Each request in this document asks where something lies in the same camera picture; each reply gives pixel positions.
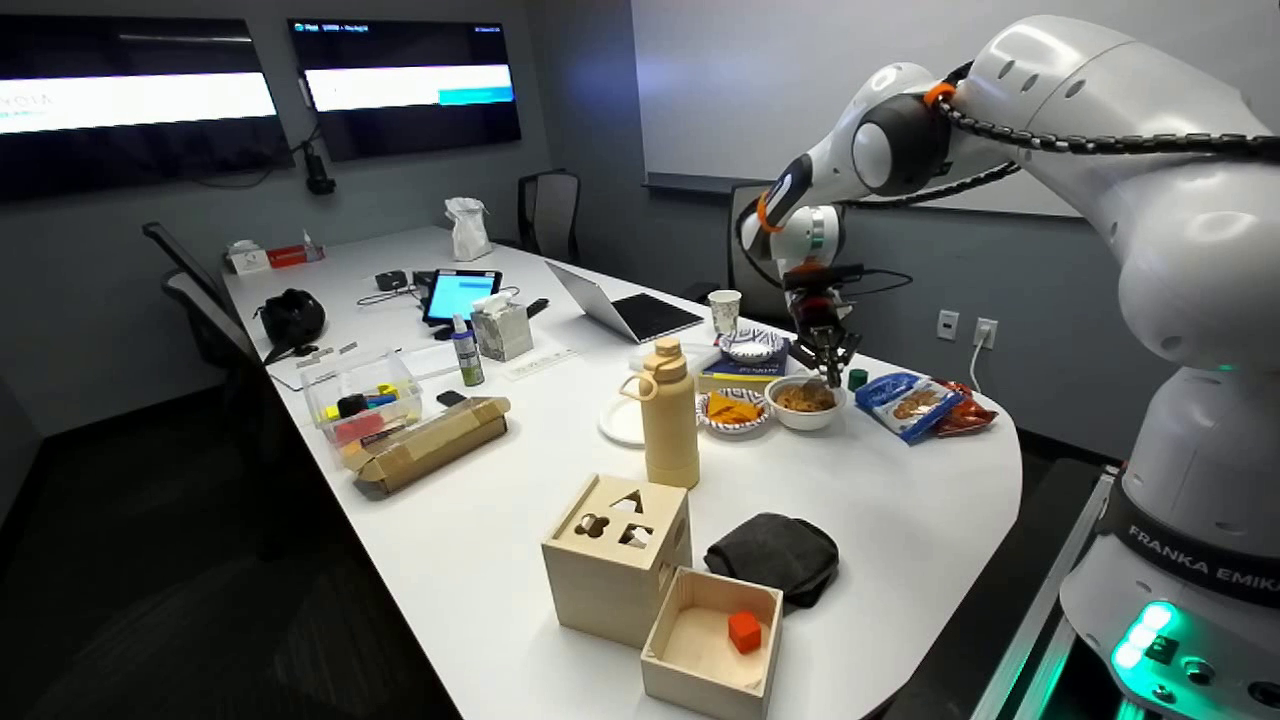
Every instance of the television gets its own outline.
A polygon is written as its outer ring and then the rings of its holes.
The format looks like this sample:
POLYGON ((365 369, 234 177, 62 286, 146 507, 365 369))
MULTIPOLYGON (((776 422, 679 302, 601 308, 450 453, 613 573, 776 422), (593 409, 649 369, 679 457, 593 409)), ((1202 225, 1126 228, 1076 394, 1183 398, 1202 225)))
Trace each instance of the television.
POLYGON ((275 164, 244 22, 0 16, 0 199, 275 164))
POLYGON ((514 145, 503 23, 288 22, 331 159, 514 145))

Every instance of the laptop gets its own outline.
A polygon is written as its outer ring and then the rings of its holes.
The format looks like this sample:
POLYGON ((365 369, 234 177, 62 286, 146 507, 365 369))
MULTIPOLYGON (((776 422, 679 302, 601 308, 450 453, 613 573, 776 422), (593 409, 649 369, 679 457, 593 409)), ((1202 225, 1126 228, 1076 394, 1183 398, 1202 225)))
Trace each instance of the laptop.
POLYGON ((663 305, 654 295, 623 295, 623 302, 609 302, 603 290, 573 269, 548 264, 552 275, 569 290, 569 295, 603 327, 626 336, 630 344, 682 327, 682 324, 701 324, 701 318, 663 305))

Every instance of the small wooden box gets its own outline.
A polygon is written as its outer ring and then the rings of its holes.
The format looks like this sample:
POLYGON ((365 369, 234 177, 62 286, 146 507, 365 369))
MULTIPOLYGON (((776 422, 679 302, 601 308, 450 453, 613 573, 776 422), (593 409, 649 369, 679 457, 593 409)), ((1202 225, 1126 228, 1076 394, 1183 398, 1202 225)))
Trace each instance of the small wooden box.
POLYGON ((675 573, 638 654, 642 693, 719 720, 768 717, 768 677, 778 646, 782 594, 730 577, 675 573), (761 647, 726 640, 726 616, 761 621, 761 647))
POLYGON ((690 564, 687 494, 597 476, 542 540, 542 564, 561 623, 638 647, 690 564))

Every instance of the tablet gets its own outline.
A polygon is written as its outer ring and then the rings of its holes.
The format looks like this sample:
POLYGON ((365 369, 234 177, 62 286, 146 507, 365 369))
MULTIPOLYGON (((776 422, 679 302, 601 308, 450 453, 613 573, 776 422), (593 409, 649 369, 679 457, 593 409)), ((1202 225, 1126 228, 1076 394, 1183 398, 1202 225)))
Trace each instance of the tablet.
POLYGON ((450 324, 455 318, 470 320, 476 305, 503 286, 503 273, 490 269, 439 269, 432 273, 422 295, 422 324, 450 324))

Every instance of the wall outlet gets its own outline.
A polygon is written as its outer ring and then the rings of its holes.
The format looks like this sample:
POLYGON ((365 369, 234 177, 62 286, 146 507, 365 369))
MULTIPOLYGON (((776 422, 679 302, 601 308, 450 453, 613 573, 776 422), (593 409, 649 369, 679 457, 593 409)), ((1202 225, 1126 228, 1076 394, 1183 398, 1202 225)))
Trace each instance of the wall outlet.
POLYGON ((978 318, 978 320, 973 324, 973 344, 996 348, 996 334, 998 334, 998 320, 978 318))
POLYGON ((956 308, 938 308, 932 334, 937 334, 937 339, 956 344, 956 336, 958 336, 958 314, 956 314, 956 308))

